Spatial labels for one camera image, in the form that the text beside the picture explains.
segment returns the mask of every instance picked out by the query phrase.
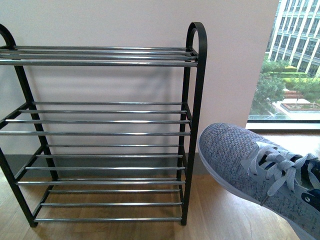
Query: gray sneaker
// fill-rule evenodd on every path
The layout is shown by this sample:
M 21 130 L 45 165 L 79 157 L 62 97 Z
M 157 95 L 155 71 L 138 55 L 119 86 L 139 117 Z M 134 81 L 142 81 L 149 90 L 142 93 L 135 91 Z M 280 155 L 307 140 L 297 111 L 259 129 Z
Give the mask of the gray sneaker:
M 320 161 L 244 128 L 215 123 L 198 139 L 204 166 L 230 193 L 286 219 L 301 240 L 320 240 Z

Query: shoe sole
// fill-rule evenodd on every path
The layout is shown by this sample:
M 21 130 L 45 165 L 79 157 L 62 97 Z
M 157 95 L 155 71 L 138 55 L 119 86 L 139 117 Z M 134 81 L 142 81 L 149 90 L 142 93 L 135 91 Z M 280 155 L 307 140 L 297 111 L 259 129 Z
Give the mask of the shoe sole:
M 199 144 L 199 139 L 198 139 L 198 151 L 199 151 L 199 155 L 200 155 L 200 159 L 204 165 L 204 167 L 208 170 L 208 172 L 210 173 L 210 175 L 215 179 L 215 181 L 221 185 L 225 190 L 227 190 L 228 192 L 230 192 L 233 195 L 236 195 L 239 198 L 245 199 L 247 201 L 250 201 L 252 203 L 258 204 L 260 205 L 260 202 L 257 201 L 256 199 L 254 199 L 253 197 L 243 193 L 242 191 L 240 191 L 239 189 L 235 188 L 234 186 L 232 186 L 230 183 L 228 183 L 226 180 L 224 180 L 219 174 L 217 174 L 212 167 L 209 165 L 209 163 L 206 161 L 205 157 L 203 156 L 203 154 L 201 153 L 201 150 L 199 148 L 200 144 Z M 294 230 L 295 234 L 301 239 L 301 240 L 316 240 L 313 236 L 311 236 L 309 233 L 307 233 L 306 231 L 304 231 L 299 225 L 297 225 L 294 221 L 286 218 L 285 216 L 282 216 L 281 214 L 279 214 L 278 212 L 274 211 L 273 209 L 267 207 L 267 206 L 263 206 L 264 208 L 267 208 L 269 210 L 271 210 L 272 212 L 274 212 L 275 214 L 279 215 L 280 217 L 282 217 L 283 219 L 285 219 L 290 226 L 292 227 L 292 229 Z

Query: white shoelace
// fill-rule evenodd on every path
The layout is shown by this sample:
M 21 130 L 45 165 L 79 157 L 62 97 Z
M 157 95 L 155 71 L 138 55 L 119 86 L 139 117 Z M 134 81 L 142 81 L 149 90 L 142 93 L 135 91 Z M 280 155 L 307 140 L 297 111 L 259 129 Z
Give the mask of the white shoelace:
M 316 159 L 317 157 L 311 153 L 308 153 L 304 157 L 296 159 L 294 162 L 291 160 L 293 157 L 299 155 L 288 152 L 288 151 L 277 151 L 274 145 L 266 145 L 265 143 L 257 144 L 260 146 L 260 150 L 256 157 L 252 160 L 251 165 L 248 169 L 254 175 L 258 174 L 257 164 L 261 161 L 264 156 L 267 156 L 265 162 L 260 165 L 260 168 L 266 169 L 265 178 L 269 180 L 274 176 L 275 182 L 269 188 L 267 192 L 267 198 L 273 196 L 281 187 L 286 183 L 289 190 L 295 192 L 295 183 L 298 183 L 296 174 L 299 172 L 301 175 L 301 167 L 307 160 Z M 311 172 L 314 165 L 310 162 L 308 164 L 308 177 L 315 189 L 320 189 L 320 182 L 317 177 Z

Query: green tree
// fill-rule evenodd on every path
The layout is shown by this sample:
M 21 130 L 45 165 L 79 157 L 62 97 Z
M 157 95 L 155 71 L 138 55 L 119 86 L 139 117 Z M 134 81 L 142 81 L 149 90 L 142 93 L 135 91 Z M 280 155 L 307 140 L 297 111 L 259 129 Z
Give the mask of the green tree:
M 250 115 L 266 115 L 272 108 L 272 103 L 282 101 L 285 98 L 284 81 L 272 74 L 280 73 L 289 65 L 287 61 L 269 61 L 264 59 L 260 77 L 255 89 Z

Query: baseboard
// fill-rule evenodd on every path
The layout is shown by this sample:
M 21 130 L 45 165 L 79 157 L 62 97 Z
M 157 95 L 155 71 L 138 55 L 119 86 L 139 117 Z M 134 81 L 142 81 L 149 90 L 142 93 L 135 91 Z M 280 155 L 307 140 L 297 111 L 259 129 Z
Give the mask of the baseboard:
M 23 165 L 30 159 L 31 155 L 26 155 L 26 154 L 20 154 L 20 155 L 6 155 L 5 156 L 8 164 L 10 165 L 13 174 L 15 175 L 22 167 Z M 122 159 L 101 159 L 99 158 L 91 158 L 90 160 L 84 160 L 84 159 L 63 159 L 60 158 L 59 160 L 55 160 L 55 164 L 57 167 L 123 167 L 123 166 L 132 166 L 132 167 L 160 167 L 160 166 L 165 166 L 165 167 L 175 167 L 177 162 L 175 159 L 170 159 L 170 158 L 158 158 L 158 159 L 140 159 L 135 161 L 134 164 L 132 164 L 132 161 L 130 162 L 130 165 L 128 164 L 128 160 L 122 160 Z M 43 160 L 37 160 L 33 165 L 33 167 L 47 167 L 46 161 Z M 149 171 L 148 172 L 150 175 L 169 175 L 170 172 L 168 171 Z M 204 167 L 200 156 L 198 153 L 195 154 L 194 158 L 194 167 L 193 167 L 193 174 L 196 175 L 203 175 L 207 174 L 207 170 Z M 60 176 L 62 177 L 69 177 L 73 175 L 70 172 L 60 172 Z M 77 176 L 87 176 L 88 172 L 87 171 L 77 171 L 76 172 Z M 98 176 L 105 176 L 106 172 L 95 172 L 94 175 Z M 110 173 L 112 176 L 123 176 L 123 172 L 116 172 L 116 173 Z M 131 176 L 136 176 L 136 175 L 145 175 L 145 172 L 143 171 L 138 171 L 138 170 L 131 170 L 131 171 L 126 171 L 126 175 L 131 175 Z M 25 174 L 26 177 L 49 177 L 50 174 L 48 171 L 43 171 L 43 170 L 30 170 Z

